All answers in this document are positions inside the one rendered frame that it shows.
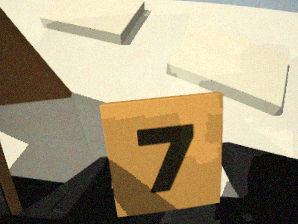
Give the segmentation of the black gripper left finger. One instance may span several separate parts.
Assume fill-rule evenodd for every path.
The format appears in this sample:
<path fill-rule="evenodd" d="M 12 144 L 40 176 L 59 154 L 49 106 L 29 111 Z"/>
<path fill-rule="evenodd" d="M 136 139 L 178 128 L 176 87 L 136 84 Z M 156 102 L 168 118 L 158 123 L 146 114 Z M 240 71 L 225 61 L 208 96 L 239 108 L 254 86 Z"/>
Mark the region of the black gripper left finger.
<path fill-rule="evenodd" d="M 19 214 L 0 214 L 0 224 L 108 224 L 111 192 L 109 157 L 100 157 Z"/>

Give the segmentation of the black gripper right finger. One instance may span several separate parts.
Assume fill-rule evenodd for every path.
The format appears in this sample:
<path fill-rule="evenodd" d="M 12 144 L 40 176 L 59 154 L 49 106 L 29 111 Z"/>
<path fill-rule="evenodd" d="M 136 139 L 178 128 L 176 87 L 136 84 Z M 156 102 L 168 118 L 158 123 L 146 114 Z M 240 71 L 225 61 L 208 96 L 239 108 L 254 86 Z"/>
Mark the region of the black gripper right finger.
<path fill-rule="evenodd" d="M 221 165 L 255 224 L 298 224 L 298 159 L 222 142 Z"/>

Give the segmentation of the orange square tile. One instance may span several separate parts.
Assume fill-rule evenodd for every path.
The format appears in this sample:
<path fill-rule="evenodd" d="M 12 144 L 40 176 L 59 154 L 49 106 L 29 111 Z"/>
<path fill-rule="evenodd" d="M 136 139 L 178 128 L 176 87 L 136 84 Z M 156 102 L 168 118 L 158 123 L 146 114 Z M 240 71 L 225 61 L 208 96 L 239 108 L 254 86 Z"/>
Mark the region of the orange square tile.
<path fill-rule="evenodd" d="M 117 217 L 220 203 L 223 100 L 215 91 L 100 104 Z"/>

